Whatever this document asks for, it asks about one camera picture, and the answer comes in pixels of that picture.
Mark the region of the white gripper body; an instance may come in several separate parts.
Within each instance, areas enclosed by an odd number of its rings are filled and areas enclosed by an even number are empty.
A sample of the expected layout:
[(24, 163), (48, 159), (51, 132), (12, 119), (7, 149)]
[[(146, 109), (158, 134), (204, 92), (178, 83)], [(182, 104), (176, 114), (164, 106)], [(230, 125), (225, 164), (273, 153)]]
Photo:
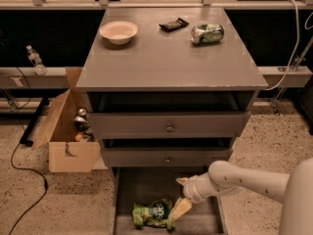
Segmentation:
[(199, 204), (209, 197), (226, 194), (228, 188), (215, 183), (208, 173), (182, 179), (183, 194), (193, 204)]

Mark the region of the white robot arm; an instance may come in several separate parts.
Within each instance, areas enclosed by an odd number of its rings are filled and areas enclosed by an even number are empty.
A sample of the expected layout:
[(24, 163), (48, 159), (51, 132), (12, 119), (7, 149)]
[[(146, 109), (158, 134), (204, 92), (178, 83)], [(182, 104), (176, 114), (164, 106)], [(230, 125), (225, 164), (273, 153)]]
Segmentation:
[(291, 173), (243, 168), (225, 161), (212, 163), (201, 175), (177, 178), (183, 186), (169, 218), (179, 219), (193, 205), (209, 197), (235, 194), (240, 188), (281, 203), (279, 235), (313, 234), (313, 159), (298, 164)]

